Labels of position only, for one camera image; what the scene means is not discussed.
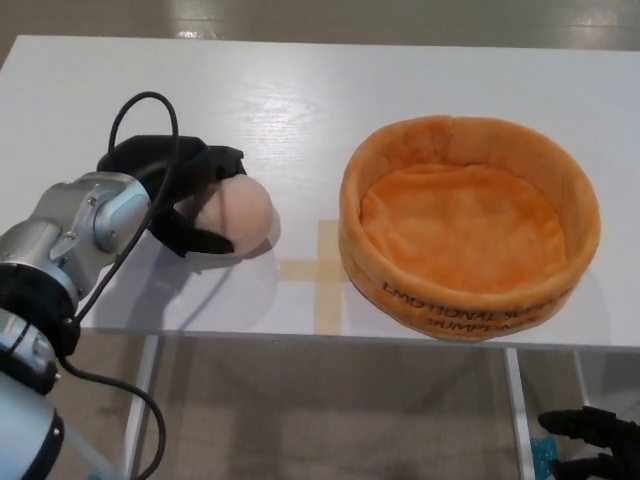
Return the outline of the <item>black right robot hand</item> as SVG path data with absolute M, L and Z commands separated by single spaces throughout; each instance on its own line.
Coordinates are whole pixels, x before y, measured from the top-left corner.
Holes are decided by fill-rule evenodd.
M 638 479 L 639 425 L 621 420 L 614 412 L 591 406 L 541 413 L 538 422 L 547 432 L 583 440 L 609 449 L 610 454 L 548 463 L 554 479 Z

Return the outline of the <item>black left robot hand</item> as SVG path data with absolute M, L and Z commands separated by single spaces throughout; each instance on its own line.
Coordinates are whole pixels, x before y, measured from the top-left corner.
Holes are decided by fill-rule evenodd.
M 136 178 L 155 200 L 173 158 L 173 148 L 169 135 L 134 136 L 103 156 L 97 169 Z M 223 181 L 246 173 L 243 159 L 244 153 L 236 148 L 210 146 L 197 137 L 181 136 L 177 166 L 147 230 L 180 257 L 190 252 L 235 253 L 229 236 L 219 227 L 206 227 L 198 216 L 205 212 L 205 204 Z

